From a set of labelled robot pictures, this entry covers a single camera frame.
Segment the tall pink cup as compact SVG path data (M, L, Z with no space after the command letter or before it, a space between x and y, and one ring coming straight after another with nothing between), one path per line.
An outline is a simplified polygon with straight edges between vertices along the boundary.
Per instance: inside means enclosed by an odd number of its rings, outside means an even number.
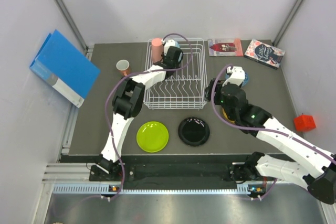
M163 43L161 38L155 38L151 42L152 49L152 62L156 63L162 60L162 53L164 51Z

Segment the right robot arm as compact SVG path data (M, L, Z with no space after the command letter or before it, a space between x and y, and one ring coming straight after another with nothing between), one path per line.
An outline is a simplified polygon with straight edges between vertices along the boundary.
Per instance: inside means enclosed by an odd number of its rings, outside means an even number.
M335 204L335 154L309 143L266 110L250 104L244 90L227 80L213 78L205 89L205 100L212 107L221 106L227 117L219 119L225 124L272 145L292 159L289 162L254 152L245 161L248 178L285 180L325 204Z

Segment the salmon dotted mug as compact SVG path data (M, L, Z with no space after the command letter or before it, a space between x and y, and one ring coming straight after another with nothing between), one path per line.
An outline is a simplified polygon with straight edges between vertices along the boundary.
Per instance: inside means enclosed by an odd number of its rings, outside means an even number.
M123 77L131 73L130 63L125 59L119 60L116 63L116 68Z

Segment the blue triangle pattern bowl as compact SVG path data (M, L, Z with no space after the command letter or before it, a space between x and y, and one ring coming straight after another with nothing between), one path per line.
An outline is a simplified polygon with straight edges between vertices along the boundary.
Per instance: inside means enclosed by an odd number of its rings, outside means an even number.
M248 83L248 81L249 81L249 76L248 76L248 73L245 72L245 78L243 80L242 86L245 86Z

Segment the black plate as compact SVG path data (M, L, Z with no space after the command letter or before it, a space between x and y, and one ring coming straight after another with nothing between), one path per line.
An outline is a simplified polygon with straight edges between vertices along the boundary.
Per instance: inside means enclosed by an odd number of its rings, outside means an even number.
M208 141L210 137L210 128L203 119L192 116L185 118L179 124L178 136L184 144L198 147Z

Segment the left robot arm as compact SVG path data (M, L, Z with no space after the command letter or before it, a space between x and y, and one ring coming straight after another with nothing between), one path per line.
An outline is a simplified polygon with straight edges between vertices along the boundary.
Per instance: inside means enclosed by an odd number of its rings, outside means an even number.
M111 130L97 163L107 180L114 180L119 174L117 161L121 157L122 145L131 122L142 109L145 91L180 69L182 59L183 51L179 46L165 45L162 61L140 74L124 77L114 88Z

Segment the lime green plate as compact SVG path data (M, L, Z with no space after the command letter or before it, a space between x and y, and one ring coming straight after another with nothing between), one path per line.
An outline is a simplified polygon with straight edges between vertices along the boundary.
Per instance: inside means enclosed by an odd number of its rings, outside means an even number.
M169 141L169 132L160 122L144 123L136 134L139 148L148 153L156 153L164 149Z

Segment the yellow patterned plate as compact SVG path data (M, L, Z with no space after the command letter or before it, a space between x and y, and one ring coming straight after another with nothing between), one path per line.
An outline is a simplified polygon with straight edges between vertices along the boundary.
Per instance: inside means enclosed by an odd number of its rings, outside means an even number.
M229 122L229 123L231 123L233 125L236 124L236 121L235 121L236 116L235 116L235 112L234 111L232 111L231 109L228 109L228 108L222 108L222 114L223 114L224 119L227 122Z

